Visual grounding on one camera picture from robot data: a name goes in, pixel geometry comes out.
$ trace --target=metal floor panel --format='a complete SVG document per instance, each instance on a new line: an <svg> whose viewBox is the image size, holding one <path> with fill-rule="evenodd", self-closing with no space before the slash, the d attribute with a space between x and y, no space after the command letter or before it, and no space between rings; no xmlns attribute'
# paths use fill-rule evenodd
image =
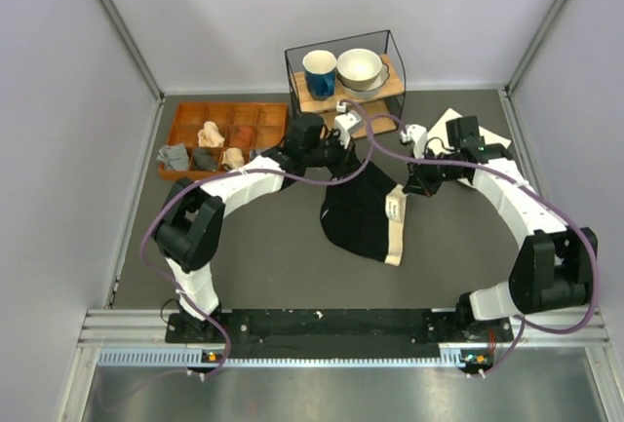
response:
<svg viewBox="0 0 624 422"><path fill-rule="evenodd" d="M115 404L162 368L98 368ZM168 376L104 414L94 394L84 422L606 421L583 349L521 350L486 380L452 368L226 369L200 383Z"/></svg>

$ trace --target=brown sock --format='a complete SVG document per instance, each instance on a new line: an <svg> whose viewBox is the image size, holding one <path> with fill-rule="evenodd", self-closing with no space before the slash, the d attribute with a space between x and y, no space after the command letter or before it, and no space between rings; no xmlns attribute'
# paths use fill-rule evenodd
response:
<svg viewBox="0 0 624 422"><path fill-rule="evenodd" d="M230 147L251 147L254 138L254 127L244 125L230 138Z"/></svg>

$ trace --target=white wall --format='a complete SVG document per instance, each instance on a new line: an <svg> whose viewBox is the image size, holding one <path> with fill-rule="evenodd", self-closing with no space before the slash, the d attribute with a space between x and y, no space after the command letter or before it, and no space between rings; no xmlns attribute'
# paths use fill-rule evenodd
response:
<svg viewBox="0 0 624 422"><path fill-rule="evenodd" d="M0 0L0 419L52 420L154 100L96 0Z"/></svg>
<svg viewBox="0 0 624 422"><path fill-rule="evenodd" d="M390 28L410 87L506 83L553 0L115 0L166 91L286 90L283 51Z"/></svg>
<svg viewBox="0 0 624 422"><path fill-rule="evenodd" d="M516 102L552 199L599 236L601 306L624 364L624 0L571 0Z"/></svg>

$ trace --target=black cloth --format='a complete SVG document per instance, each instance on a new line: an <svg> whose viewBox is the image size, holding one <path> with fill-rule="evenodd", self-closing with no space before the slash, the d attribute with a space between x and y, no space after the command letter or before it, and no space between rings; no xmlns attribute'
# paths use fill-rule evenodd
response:
<svg viewBox="0 0 624 422"><path fill-rule="evenodd" d="M334 245L366 258L384 261L388 254L386 196L397 183L373 163L353 180L328 186L321 225Z"/></svg>

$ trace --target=white label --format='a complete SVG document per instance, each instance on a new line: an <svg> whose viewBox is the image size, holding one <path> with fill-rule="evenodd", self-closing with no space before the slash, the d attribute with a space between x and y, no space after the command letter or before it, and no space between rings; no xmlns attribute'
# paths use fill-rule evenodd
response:
<svg viewBox="0 0 624 422"><path fill-rule="evenodd" d="M386 197L386 216L390 220L396 220L397 222L403 222L401 216L401 199L396 196L388 195Z"/></svg>

